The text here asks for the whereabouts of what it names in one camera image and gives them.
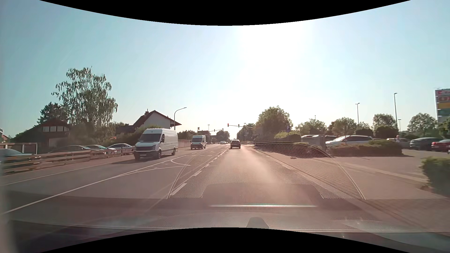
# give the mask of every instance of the red car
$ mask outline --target red car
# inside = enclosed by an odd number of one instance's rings
[[[450,139],[441,140],[431,143],[431,150],[447,152],[450,149]]]

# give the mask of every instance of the street lamp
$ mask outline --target street lamp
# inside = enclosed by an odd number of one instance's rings
[[[173,113],[173,130],[176,130],[175,113],[180,111],[181,109],[178,109]]]
[[[395,127],[396,127],[397,130],[398,130],[398,124],[397,124],[397,103],[396,103],[396,101],[395,101],[395,94],[397,94],[397,93],[394,93]]]
[[[356,114],[358,115],[358,125],[360,124],[360,110],[359,110],[359,108],[358,108],[358,105],[359,105],[360,103],[357,103],[356,104]]]

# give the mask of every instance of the concrete wall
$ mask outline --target concrete wall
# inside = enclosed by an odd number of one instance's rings
[[[178,148],[189,148],[191,146],[191,140],[178,140]]]

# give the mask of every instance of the shrub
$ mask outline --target shrub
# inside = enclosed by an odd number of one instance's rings
[[[401,146],[390,140],[371,140],[364,145],[337,145],[329,147],[332,156],[399,156]]]
[[[450,159],[427,157],[420,168],[437,193],[450,196]]]

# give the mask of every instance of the dark car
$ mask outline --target dark car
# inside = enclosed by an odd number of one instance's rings
[[[88,147],[82,146],[82,145],[70,145],[70,146],[65,146],[65,147],[62,147],[62,148],[58,148],[58,149],[52,150],[49,153],[87,151],[87,150],[100,151],[100,150],[103,150],[103,149],[91,149],[91,148],[88,148]]]
[[[33,154],[24,154],[22,152],[19,152],[17,150],[14,149],[0,149],[0,158],[4,157],[4,158],[8,158],[8,157],[21,157],[21,156],[30,156]],[[39,164],[39,162],[36,162],[35,160],[40,159],[40,156],[35,156],[35,157],[27,157],[27,158],[23,158],[23,159],[13,159],[13,160],[4,160],[2,163],[5,164],[4,169],[12,169],[12,168],[18,168],[18,167],[26,167],[26,166],[32,166],[35,164]],[[18,162],[27,162],[27,163],[23,163],[23,164],[17,164],[17,165],[12,165],[12,166],[8,166],[8,163],[18,163]]]
[[[433,137],[423,137],[412,140],[409,143],[409,147],[415,150],[428,150],[431,151],[431,143],[441,141],[442,139]]]
[[[431,143],[431,150],[447,152],[450,146],[450,139],[445,139],[441,141],[435,141]]]
[[[232,148],[239,148],[240,149],[241,148],[241,142],[239,140],[232,140],[230,145],[229,145],[229,148],[230,149],[232,149]]]

